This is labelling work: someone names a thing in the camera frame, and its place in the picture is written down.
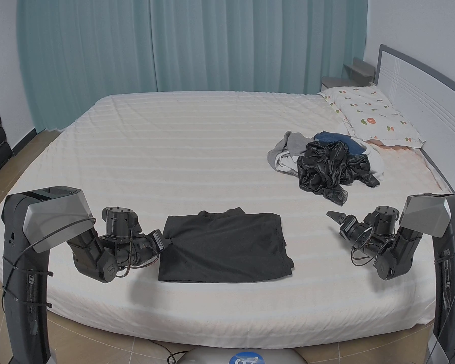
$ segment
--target fitted sheet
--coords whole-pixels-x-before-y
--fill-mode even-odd
[[[359,220],[378,205],[440,192],[413,149],[378,148],[381,185],[344,186],[343,207],[275,172],[267,151],[287,130],[311,137],[340,118],[319,95],[174,92],[105,97],[26,169],[11,193],[52,185],[81,188],[99,234],[106,206],[133,209],[146,233],[169,215],[199,211],[281,216],[292,276],[257,283],[158,282],[158,264],[103,284],[79,274],[72,252],[50,252],[52,311],[92,327],[138,337],[226,348],[288,348],[410,328],[434,316],[435,270],[424,236],[412,269],[385,282],[354,267],[328,210]],[[4,225],[0,220],[0,279]]]

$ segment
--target white headboard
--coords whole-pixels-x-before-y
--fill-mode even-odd
[[[423,154],[455,192],[455,82],[381,45],[375,83],[426,140]]]

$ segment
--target blue sticker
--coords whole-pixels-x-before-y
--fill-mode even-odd
[[[234,355],[229,364],[266,364],[260,354],[254,352],[240,352]]]

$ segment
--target robotic arm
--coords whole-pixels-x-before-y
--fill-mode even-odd
[[[406,274],[423,234],[433,237],[436,273],[436,310],[433,333],[446,355],[455,364],[455,194],[419,194],[409,196],[394,233],[399,211],[379,206],[363,222],[353,215],[327,212],[340,224],[340,235],[352,245],[354,265],[374,260],[380,278],[393,279]],[[354,252],[367,256],[354,259]],[[369,259],[364,264],[354,260]]]
[[[13,357],[9,364],[55,364],[49,349],[46,308],[49,250],[63,242],[81,274],[108,283],[131,268],[157,261],[171,240],[159,230],[142,234],[130,209],[103,209],[107,234],[98,236],[80,189],[50,187],[7,196],[2,221],[3,296]],[[119,271],[127,270],[123,275]]]

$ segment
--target curtain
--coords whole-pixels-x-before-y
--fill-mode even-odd
[[[37,130],[121,93],[317,93],[362,58],[367,0],[19,0]]]

